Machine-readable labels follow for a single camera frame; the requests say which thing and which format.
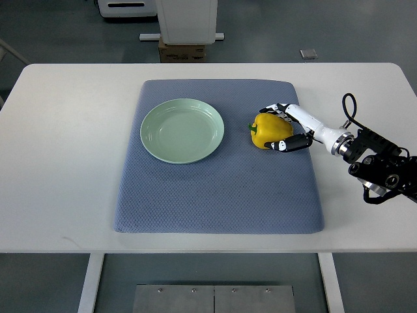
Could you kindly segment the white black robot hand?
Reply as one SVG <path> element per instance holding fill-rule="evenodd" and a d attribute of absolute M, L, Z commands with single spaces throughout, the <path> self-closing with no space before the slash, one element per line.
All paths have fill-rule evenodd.
<path fill-rule="evenodd" d="M 329 128 L 297 104 L 273 104 L 261 110 L 260 113 L 274 114 L 290 122 L 298 123 L 305 133 L 292 135 L 284 140 L 266 142 L 267 149 L 283 153 L 308 148 L 313 141 L 322 143 L 332 155 L 343 156 L 354 140 L 354 136 L 344 128 Z"/>

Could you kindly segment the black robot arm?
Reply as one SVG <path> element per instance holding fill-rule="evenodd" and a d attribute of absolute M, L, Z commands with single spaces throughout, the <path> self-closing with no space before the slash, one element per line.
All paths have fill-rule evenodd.
<path fill-rule="evenodd" d="M 347 118 L 343 125 L 358 127 L 357 136 L 349 137 L 337 148 L 348 173 L 363 185 L 363 199 L 368 204 L 382 204 L 398 195 L 416 201 L 416 157 L 355 120 L 356 99 L 347 93 L 342 98 Z"/>

